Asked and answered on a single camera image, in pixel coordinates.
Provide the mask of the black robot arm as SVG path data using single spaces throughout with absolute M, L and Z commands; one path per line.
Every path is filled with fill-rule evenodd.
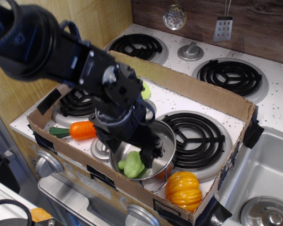
M 150 106 L 141 95 L 142 81 L 133 68 L 83 41 L 73 22 L 58 23 L 37 5 L 0 5 L 0 68 L 16 80 L 47 78 L 86 91 L 96 108 L 90 120 L 110 151 L 132 144 L 141 149 L 146 168 L 162 156 L 146 119 Z

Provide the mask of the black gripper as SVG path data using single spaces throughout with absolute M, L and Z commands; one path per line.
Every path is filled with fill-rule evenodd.
M 140 157 L 144 166 L 152 168 L 154 159 L 162 157 L 163 150 L 158 135 L 150 128 L 154 118 L 146 120 L 146 103 L 135 103 L 129 108 L 95 103 L 95 113 L 89 116 L 97 137 L 116 153 L 121 143 L 127 142 L 141 148 Z

